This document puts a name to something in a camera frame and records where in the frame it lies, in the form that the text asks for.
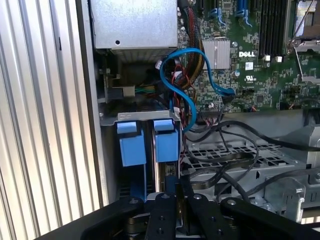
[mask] motherboard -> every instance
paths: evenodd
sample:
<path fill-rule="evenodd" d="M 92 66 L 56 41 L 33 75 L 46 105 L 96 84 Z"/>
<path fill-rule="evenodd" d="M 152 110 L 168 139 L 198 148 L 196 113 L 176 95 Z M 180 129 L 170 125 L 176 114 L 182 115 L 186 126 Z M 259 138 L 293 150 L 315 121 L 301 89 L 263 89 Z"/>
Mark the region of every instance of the motherboard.
<path fill-rule="evenodd" d="M 286 0 L 252 0 L 249 1 L 246 18 L 237 14 L 239 2 L 241 1 L 216 1 L 215 4 L 218 5 L 219 11 L 217 15 L 213 14 L 211 1 L 193 1 L 205 54 L 210 58 L 211 48 L 214 47 L 220 51 L 215 56 L 215 64 L 218 67 L 212 68 L 214 81 L 221 87 L 233 88 L 236 92 L 236 98 L 230 105 L 229 111 L 255 112 L 319 107 L 315 101 L 302 101 L 303 99 L 317 100 L 319 86 L 316 82 L 303 81 L 299 78 L 295 55 L 286 52 L 284 43 L 285 27 L 294 31 L 299 3 L 293 1 L 295 4 L 288 9 Z M 282 16 L 279 15 L 278 18 L 270 20 L 268 13 L 271 10 L 268 7 L 270 8 L 276 2 L 282 2 L 282 5 L 274 6 L 274 11 L 283 11 L 281 8 L 287 8 L 286 11 L 291 14 L 284 15 L 286 13 L 284 11 Z M 311 2 L 311 0 L 305 1 L 306 6 Z M 310 13 L 317 15 L 318 7 L 315 5 L 315 9 Z M 285 26 L 288 22 L 285 18 L 288 16 L 291 16 L 291 20 L 289 26 Z M 305 28 L 307 21 L 308 18 L 305 18 L 303 22 Z M 317 16 L 315 15 L 311 21 L 313 21 L 312 25 L 320 24 L 316 22 Z M 278 42 L 273 41 L 269 44 L 268 41 L 271 38 L 277 38 Z M 179 48 L 188 46 L 188 35 L 182 18 L 178 23 L 178 41 Z M 218 41 L 218 44 L 221 41 L 227 41 L 229 48 L 222 49 L 217 45 Z M 268 50 L 268 44 L 272 50 L 270 55 L 265 53 L 265 50 Z M 299 52 L 298 59 L 304 77 L 320 79 L 319 53 L 315 51 Z M 222 98 L 213 90 L 206 67 L 194 82 L 194 88 L 197 96 L 196 106 L 199 111 L 221 109 Z"/>

